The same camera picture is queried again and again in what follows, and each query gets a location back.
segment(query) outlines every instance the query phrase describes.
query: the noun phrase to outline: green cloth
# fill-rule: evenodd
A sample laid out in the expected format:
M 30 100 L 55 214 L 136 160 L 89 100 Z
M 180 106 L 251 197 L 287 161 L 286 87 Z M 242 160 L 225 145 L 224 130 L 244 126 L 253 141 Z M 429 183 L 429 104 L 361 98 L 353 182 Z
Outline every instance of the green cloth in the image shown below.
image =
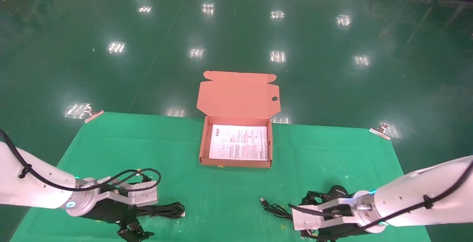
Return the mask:
M 202 119 L 107 112 L 83 125 L 58 167 L 96 179 L 129 168 L 159 170 L 159 203 L 179 201 L 186 216 L 140 222 L 155 232 L 148 241 L 166 242 L 300 242 L 292 223 L 265 212 L 260 197 L 287 208 L 308 190 L 325 192 L 334 184 L 349 192 L 374 190 L 402 175 L 392 144 L 367 129 L 274 124 L 273 163 L 266 169 L 200 165 L 202 128 Z M 119 242 L 117 230 L 64 210 L 32 208 L 12 242 Z M 423 226 L 389 226 L 341 241 L 430 240 Z

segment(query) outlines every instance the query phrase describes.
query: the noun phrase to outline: box flap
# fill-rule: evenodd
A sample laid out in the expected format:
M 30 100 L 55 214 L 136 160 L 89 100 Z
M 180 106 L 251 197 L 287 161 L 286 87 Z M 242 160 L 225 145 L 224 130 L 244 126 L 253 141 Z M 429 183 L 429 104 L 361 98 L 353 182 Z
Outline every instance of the box flap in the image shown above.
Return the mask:
M 274 74 L 206 71 L 197 108 L 208 116 L 269 119 L 281 111 Z

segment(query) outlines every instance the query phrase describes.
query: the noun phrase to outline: white robotic arm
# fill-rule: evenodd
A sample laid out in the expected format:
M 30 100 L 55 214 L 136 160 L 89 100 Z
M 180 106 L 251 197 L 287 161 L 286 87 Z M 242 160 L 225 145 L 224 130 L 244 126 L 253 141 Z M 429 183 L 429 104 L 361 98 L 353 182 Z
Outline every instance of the white robotic arm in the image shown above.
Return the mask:
M 379 233 L 386 225 L 473 222 L 473 178 L 469 176 L 472 161 L 473 156 L 467 156 L 417 170 L 373 191 L 360 190 L 348 195 L 341 186 L 333 187 L 336 192 L 331 190 L 336 195 L 309 191 L 301 205 L 290 205 L 294 229 L 301 230 L 303 235 L 309 230 L 307 237 L 312 236 L 310 230 L 318 230 L 319 237 L 335 240 L 338 234 Z M 460 187 L 441 200 L 433 200 L 458 184 L 459 178 L 464 179 Z M 424 205 L 405 210 L 421 203 Z M 402 211 L 405 213 L 391 216 Z
M 78 179 L 16 148 L 2 130 L 0 136 L 6 142 L 0 142 L 0 204 L 62 208 L 74 217 L 117 224 L 118 235 L 127 242 L 141 242 L 154 235 L 142 229 L 138 216 L 176 219 L 184 215 L 185 208 L 179 202 L 153 205 L 157 203 L 161 175 L 152 168 L 127 170 L 101 180 Z M 156 173 L 158 180 L 152 181 L 143 174 L 145 171 Z M 125 179 L 117 179 L 127 173 Z M 142 176 L 142 182 L 125 183 L 135 175 Z
M 76 178 L 73 175 L 41 161 L 22 149 L 18 149 L 18 152 L 47 180 L 69 188 L 76 187 Z M 24 167 L 3 142 L 0 142 L 0 162 L 0 178 L 2 179 L 0 204 L 56 209 L 64 205 L 72 195 L 72 191 L 48 186 L 30 173 L 27 173 L 24 178 L 19 178 L 18 175 Z

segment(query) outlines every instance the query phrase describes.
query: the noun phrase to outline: green floor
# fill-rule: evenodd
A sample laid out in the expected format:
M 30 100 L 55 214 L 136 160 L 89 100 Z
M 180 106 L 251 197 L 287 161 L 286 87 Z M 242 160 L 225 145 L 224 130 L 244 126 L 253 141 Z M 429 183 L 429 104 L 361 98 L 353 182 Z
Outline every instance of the green floor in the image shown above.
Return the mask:
M 203 13 L 211 3 L 213 15 Z M 276 122 L 385 121 L 409 172 L 470 153 L 472 8 L 448 0 L 0 0 L 0 127 L 57 164 L 82 124 L 64 118 L 70 104 L 203 117 L 195 107 L 203 71 L 266 72 L 280 86 Z M 272 11 L 285 17 L 271 19 Z M 350 26 L 337 25 L 339 15 Z M 109 54 L 114 41 L 125 43 L 123 53 Z M 193 48 L 203 56 L 191 58 Z M 271 51 L 286 62 L 272 62 Z M 0 207 L 0 241 L 24 213 Z M 471 225 L 428 231 L 433 242 L 473 235 Z

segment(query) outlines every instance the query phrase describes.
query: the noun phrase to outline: paper sheet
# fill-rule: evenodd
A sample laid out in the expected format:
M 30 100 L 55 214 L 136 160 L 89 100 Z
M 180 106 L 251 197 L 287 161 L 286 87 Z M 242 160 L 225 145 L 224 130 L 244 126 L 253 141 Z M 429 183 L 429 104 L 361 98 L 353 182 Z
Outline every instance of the paper sheet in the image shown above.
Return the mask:
M 267 127 L 213 125 L 208 157 L 210 159 L 267 161 Z

